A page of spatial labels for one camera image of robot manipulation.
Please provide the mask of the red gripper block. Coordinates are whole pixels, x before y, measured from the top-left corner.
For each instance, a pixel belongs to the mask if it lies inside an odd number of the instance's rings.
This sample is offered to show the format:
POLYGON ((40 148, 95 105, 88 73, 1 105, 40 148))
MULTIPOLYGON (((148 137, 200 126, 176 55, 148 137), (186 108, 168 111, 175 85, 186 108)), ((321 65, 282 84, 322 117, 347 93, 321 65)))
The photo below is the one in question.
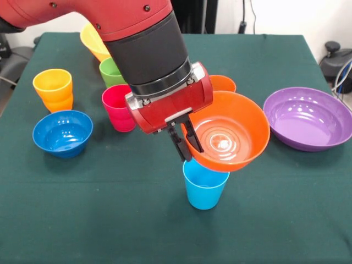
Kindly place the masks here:
MULTIPOLYGON (((143 132, 150 134, 166 128, 168 123, 175 122, 185 114, 195 113, 210 105, 213 101, 213 88, 205 67, 196 62, 192 64, 189 80, 171 93, 151 98, 148 104, 144 104, 142 99, 130 92, 125 95, 125 101, 135 123, 143 132)), ((188 142, 199 153, 203 153, 191 120, 188 118, 183 124, 188 142)), ((178 136, 174 127, 169 127, 167 131, 181 160, 191 161, 192 154, 185 140, 178 136)))

